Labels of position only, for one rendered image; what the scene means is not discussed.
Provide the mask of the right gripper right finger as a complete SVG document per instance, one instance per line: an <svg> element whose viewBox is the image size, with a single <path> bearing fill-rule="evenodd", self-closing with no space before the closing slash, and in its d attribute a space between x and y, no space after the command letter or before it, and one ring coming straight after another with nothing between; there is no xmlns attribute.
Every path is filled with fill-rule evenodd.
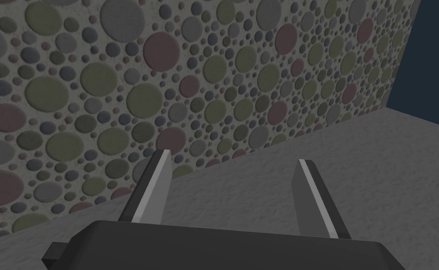
<svg viewBox="0 0 439 270"><path fill-rule="evenodd" d="M312 160L297 161L291 189L300 235L351 239L335 202Z"/></svg>

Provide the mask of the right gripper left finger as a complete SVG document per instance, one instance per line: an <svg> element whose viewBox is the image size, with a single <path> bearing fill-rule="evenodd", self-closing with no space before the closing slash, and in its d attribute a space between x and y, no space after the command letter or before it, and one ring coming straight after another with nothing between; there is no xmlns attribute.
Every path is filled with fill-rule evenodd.
<svg viewBox="0 0 439 270"><path fill-rule="evenodd" d="M172 180L170 150L156 150L143 167L119 222L160 224Z"/></svg>

